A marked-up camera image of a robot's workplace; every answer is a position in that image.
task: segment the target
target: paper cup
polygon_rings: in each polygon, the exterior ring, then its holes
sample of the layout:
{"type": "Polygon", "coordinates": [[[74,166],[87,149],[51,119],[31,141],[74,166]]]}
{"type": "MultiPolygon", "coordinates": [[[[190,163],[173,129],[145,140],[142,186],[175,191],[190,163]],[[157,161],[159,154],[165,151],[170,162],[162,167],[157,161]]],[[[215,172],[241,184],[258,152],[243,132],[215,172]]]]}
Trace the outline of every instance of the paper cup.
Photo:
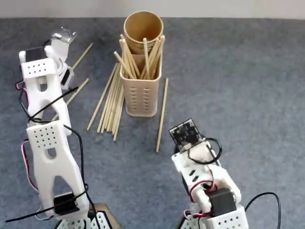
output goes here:
{"type": "Polygon", "coordinates": [[[156,40],[163,34],[163,22],[152,12],[135,12],[126,18],[124,34],[132,53],[143,54],[143,38],[147,39],[147,49],[150,51],[156,40]]]}

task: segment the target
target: bamboo skewer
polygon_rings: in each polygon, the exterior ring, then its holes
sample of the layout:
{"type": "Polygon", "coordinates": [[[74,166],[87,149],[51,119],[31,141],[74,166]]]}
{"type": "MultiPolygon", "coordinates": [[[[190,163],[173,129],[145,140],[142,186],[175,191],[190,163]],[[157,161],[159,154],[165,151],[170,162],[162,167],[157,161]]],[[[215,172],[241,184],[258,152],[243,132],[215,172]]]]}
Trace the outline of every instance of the bamboo skewer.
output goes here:
{"type": "MultiPolygon", "coordinates": [[[[71,101],[75,98],[75,96],[77,96],[77,94],[81,91],[81,89],[87,84],[87,82],[89,81],[89,78],[87,78],[80,86],[79,88],[76,90],[76,92],[68,99],[68,101],[66,102],[67,105],[69,105],[71,103],[71,101]]],[[[58,114],[56,114],[53,118],[52,121],[55,121],[58,117],[58,114]]]]}
{"type": "MultiPolygon", "coordinates": [[[[121,34],[121,39],[122,39],[122,40],[125,40],[123,34],[121,34]]],[[[131,53],[131,51],[130,51],[128,45],[127,45],[127,43],[126,43],[126,47],[127,47],[127,55],[128,55],[128,56],[130,57],[130,59],[131,59],[131,62],[132,62],[132,64],[133,64],[133,67],[134,67],[136,76],[140,76],[139,68],[138,68],[137,64],[135,63],[135,61],[134,61],[134,58],[133,58],[133,56],[132,56],[132,53],[131,53]]]]}
{"type": "Polygon", "coordinates": [[[119,101],[118,101],[118,104],[117,104],[117,107],[116,107],[116,112],[115,112],[114,121],[113,121],[113,125],[112,125],[112,134],[115,133],[115,129],[116,129],[117,121],[118,121],[118,117],[119,117],[120,104],[121,104],[122,100],[124,100],[124,87],[123,87],[123,85],[121,86],[121,89],[120,89],[119,101]]]}
{"type": "MultiPolygon", "coordinates": [[[[150,69],[151,69],[151,66],[154,62],[155,56],[158,52],[158,49],[160,47],[159,45],[160,45],[160,41],[157,40],[156,43],[154,44],[152,50],[151,50],[151,53],[150,53],[149,57],[148,57],[148,65],[149,65],[150,69]]],[[[150,79],[150,76],[148,74],[146,74],[146,68],[143,69],[143,71],[141,73],[141,76],[140,76],[140,79],[145,79],[145,78],[150,79]]]]}
{"type": "Polygon", "coordinates": [[[144,42],[145,66],[146,66],[147,74],[149,75],[149,61],[148,61],[147,39],[143,38],[143,42],[144,42]]]}
{"type": "Polygon", "coordinates": [[[154,59],[154,61],[153,61],[153,63],[152,63],[152,79],[154,78],[154,75],[155,75],[156,70],[157,70],[157,67],[158,67],[158,61],[159,61],[159,59],[160,59],[160,57],[161,57],[161,54],[162,54],[162,52],[163,52],[164,42],[165,42],[165,36],[162,35],[162,36],[160,37],[160,46],[159,46],[160,48],[159,48],[159,50],[158,50],[158,53],[157,53],[157,55],[156,55],[156,58],[154,59]]]}
{"type": "Polygon", "coordinates": [[[120,104],[119,116],[118,116],[118,120],[116,122],[116,129],[115,129],[114,136],[113,136],[113,140],[114,141],[116,141],[116,138],[118,136],[118,131],[119,131],[120,122],[121,122],[123,105],[124,105],[124,98],[121,100],[121,104],[120,104]]]}
{"type": "Polygon", "coordinates": [[[164,88],[164,95],[163,95],[163,104],[162,104],[162,111],[161,111],[161,119],[160,119],[160,126],[159,126],[156,152],[158,152],[159,148],[160,148],[162,127],[163,127],[163,120],[164,120],[164,113],[165,113],[165,105],[166,105],[166,97],[167,97],[167,88],[168,88],[168,78],[166,78],[166,80],[165,80],[165,88],[164,88]]]}
{"type": "Polygon", "coordinates": [[[125,69],[125,71],[127,72],[127,74],[129,75],[130,78],[135,79],[133,77],[133,75],[131,74],[131,72],[128,70],[127,66],[125,65],[124,61],[122,60],[122,58],[119,56],[119,54],[117,52],[113,53],[115,55],[115,57],[118,59],[118,61],[121,63],[122,67],[125,69]]]}
{"type": "Polygon", "coordinates": [[[93,123],[93,121],[94,121],[94,119],[95,119],[95,117],[96,117],[96,115],[97,115],[97,113],[98,113],[98,110],[99,110],[99,108],[100,108],[100,106],[101,106],[101,104],[102,104],[102,101],[103,101],[103,99],[104,99],[104,97],[105,97],[105,95],[106,95],[106,92],[107,92],[107,90],[108,90],[108,87],[109,87],[109,85],[110,85],[110,82],[111,82],[111,80],[113,79],[113,76],[114,76],[114,72],[115,72],[115,70],[116,70],[116,68],[117,68],[117,63],[115,64],[115,66],[114,66],[114,68],[113,68],[113,70],[112,70],[112,72],[111,72],[111,75],[110,75],[110,77],[109,77],[109,79],[108,79],[108,82],[107,82],[107,84],[106,84],[106,86],[105,86],[105,88],[104,88],[104,91],[103,91],[103,93],[102,93],[102,95],[101,95],[101,97],[100,97],[100,100],[99,100],[99,102],[97,103],[97,105],[96,105],[96,108],[95,108],[95,110],[94,110],[94,112],[93,112],[93,115],[92,115],[92,117],[91,117],[91,119],[90,119],[90,122],[89,122],[89,124],[88,124],[88,126],[87,126],[87,130],[89,130],[90,128],[91,128],[91,125],[92,125],[92,123],[93,123]]]}
{"type": "Polygon", "coordinates": [[[108,103],[110,101],[111,93],[113,91],[114,81],[118,77],[118,72],[120,71],[120,67],[121,67],[121,65],[117,64],[117,67],[116,67],[116,70],[115,70],[115,73],[114,73],[114,77],[113,77],[113,80],[112,80],[112,83],[111,83],[111,86],[110,86],[110,89],[109,89],[109,92],[108,92],[108,95],[107,95],[107,99],[106,99],[106,102],[105,102],[105,106],[104,106],[104,109],[103,109],[103,112],[102,112],[102,115],[101,115],[101,118],[100,118],[99,126],[97,128],[98,133],[101,131],[102,123],[103,123],[103,120],[104,120],[104,117],[105,117],[105,114],[106,114],[106,109],[107,109],[108,103]]]}
{"type": "Polygon", "coordinates": [[[109,91],[110,97],[109,97],[109,101],[108,101],[108,104],[107,104],[107,107],[106,107],[105,117],[104,117],[104,120],[102,122],[101,133],[104,133],[104,130],[105,130],[105,128],[107,128],[107,125],[108,125],[110,108],[111,108],[112,103],[113,103],[113,94],[115,93],[115,88],[116,88],[117,82],[118,82],[119,77],[120,77],[119,72],[120,72],[120,70],[118,69],[117,75],[115,76],[115,80],[112,82],[112,84],[113,84],[112,90],[109,91]]]}
{"type": "Polygon", "coordinates": [[[107,131],[112,130],[113,118],[114,118],[114,115],[115,115],[115,108],[116,108],[117,103],[119,101],[121,86],[122,86],[122,83],[121,83],[121,79],[119,78],[117,88],[115,89],[115,94],[114,94],[114,97],[113,97],[112,106],[110,107],[110,115],[109,115],[109,121],[108,121],[108,125],[107,125],[107,131]]]}
{"type": "Polygon", "coordinates": [[[75,62],[75,64],[73,65],[72,69],[76,68],[77,65],[82,61],[82,59],[84,58],[84,56],[87,54],[87,52],[89,52],[89,50],[91,49],[91,47],[93,46],[93,43],[91,43],[86,50],[83,52],[83,54],[80,56],[80,58],[75,62]]]}

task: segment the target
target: circuit board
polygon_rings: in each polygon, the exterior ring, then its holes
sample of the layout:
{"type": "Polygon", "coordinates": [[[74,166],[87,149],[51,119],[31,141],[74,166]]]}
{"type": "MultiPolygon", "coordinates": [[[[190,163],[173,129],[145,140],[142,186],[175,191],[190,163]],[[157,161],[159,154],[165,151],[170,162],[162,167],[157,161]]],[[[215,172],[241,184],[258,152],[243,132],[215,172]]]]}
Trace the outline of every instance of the circuit board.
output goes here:
{"type": "Polygon", "coordinates": [[[203,136],[192,119],[175,126],[169,132],[181,153],[203,141],[203,136]]]}

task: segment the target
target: white plastic bracket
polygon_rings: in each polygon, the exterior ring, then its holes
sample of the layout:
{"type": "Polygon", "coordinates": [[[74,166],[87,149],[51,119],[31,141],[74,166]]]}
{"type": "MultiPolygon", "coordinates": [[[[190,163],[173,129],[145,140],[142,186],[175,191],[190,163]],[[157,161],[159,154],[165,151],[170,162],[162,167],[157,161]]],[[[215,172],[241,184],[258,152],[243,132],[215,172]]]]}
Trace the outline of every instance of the white plastic bracket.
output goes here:
{"type": "MultiPolygon", "coordinates": [[[[61,83],[56,69],[56,53],[51,46],[45,47],[45,53],[48,58],[25,62],[25,51],[19,53],[19,59],[21,62],[21,69],[23,79],[26,84],[29,107],[28,112],[30,115],[34,115],[44,106],[57,99],[62,95],[61,83]],[[47,89],[41,91],[41,84],[46,83],[47,89]]],[[[71,127],[70,117],[67,105],[63,98],[52,104],[53,109],[59,116],[59,119],[66,125],[71,127]]],[[[36,115],[36,118],[42,118],[43,112],[36,115]]],[[[71,131],[65,130],[67,135],[71,134],[71,131]]]]}
{"type": "MultiPolygon", "coordinates": [[[[191,157],[201,161],[212,160],[213,157],[211,156],[209,150],[206,148],[206,144],[209,143],[202,142],[191,148],[191,157]]],[[[189,191],[197,182],[201,180],[212,179],[212,175],[209,171],[210,169],[213,173],[214,183],[217,185],[217,187],[226,187],[230,189],[234,196],[235,202],[239,203],[241,201],[241,192],[239,188],[224,168],[215,164],[211,164],[208,167],[199,165],[188,158],[187,152],[174,154],[172,156],[172,160],[177,171],[183,176],[189,191]]],[[[210,200],[200,185],[193,189],[192,197],[194,201],[199,204],[203,212],[211,211],[212,206],[210,200]]]]}
{"type": "Polygon", "coordinates": [[[76,32],[71,32],[63,27],[52,34],[51,46],[63,62],[66,61],[69,52],[69,45],[76,36],[76,32]]]}
{"type": "MultiPolygon", "coordinates": [[[[56,176],[62,177],[67,182],[75,196],[85,191],[79,167],[70,152],[64,129],[61,120],[27,128],[33,151],[34,175],[44,209],[54,206],[53,186],[56,176]],[[53,148],[56,152],[55,156],[49,153],[49,150],[53,148]]],[[[78,197],[75,202],[79,211],[63,216],[56,215],[56,217],[59,219],[86,218],[89,210],[86,194],[78,197]]],[[[54,210],[47,211],[46,214],[52,216],[54,210]]]]}
{"type": "Polygon", "coordinates": [[[235,211],[209,218],[205,221],[206,229],[248,229],[248,221],[243,206],[237,205],[235,211]]]}
{"type": "MultiPolygon", "coordinates": [[[[103,212],[98,212],[96,214],[98,222],[100,224],[101,229],[111,229],[112,227],[109,225],[106,216],[103,212]]],[[[95,218],[90,222],[90,219],[87,218],[86,226],[83,219],[78,220],[63,220],[60,225],[56,229],[98,229],[95,218]]]]}

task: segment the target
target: metal bracket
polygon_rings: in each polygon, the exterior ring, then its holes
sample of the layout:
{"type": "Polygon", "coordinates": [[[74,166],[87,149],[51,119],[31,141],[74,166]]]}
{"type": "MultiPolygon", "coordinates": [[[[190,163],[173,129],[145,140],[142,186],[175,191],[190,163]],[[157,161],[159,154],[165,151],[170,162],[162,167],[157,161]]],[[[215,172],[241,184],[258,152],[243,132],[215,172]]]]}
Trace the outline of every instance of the metal bracket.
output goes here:
{"type": "Polygon", "coordinates": [[[61,30],[54,32],[51,38],[59,39],[62,42],[71,44],[76,36],[77,36],[76,32],[71,32],[71,30],[61,27],[61,30]]]}

